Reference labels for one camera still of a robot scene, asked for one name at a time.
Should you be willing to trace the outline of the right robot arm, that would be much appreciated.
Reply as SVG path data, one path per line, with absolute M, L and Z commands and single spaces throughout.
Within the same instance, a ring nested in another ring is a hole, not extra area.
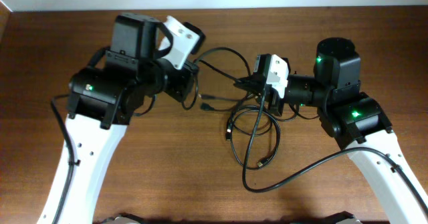
M 318 43 L 313 76 L 291 74 L 287 59 L 278 55 L 257 57 L 252 75 L 235 82 L 259 96 L 257 114 L 279 116 L 284 104 L 315 107 L 322 128 L 340 148 L 260 191 L 276 189 L 345 154 L 364 175 L 390 223 L 426 223 L 427 193 L 405 160 L 391 121 L 360 86 L 360 56 L 342 37 Z

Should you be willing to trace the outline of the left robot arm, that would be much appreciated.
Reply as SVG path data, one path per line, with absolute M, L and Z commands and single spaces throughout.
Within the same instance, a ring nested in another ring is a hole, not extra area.
M 174 17 L 122 13 L 112 41 L 74 74 L 67 116 L 57 121 L 64 145 L 40 223 L 91 223 L 104 177 L 145 98 L 168 94 L 184 103 L 199 69 L 189 60 L 205 34 Z

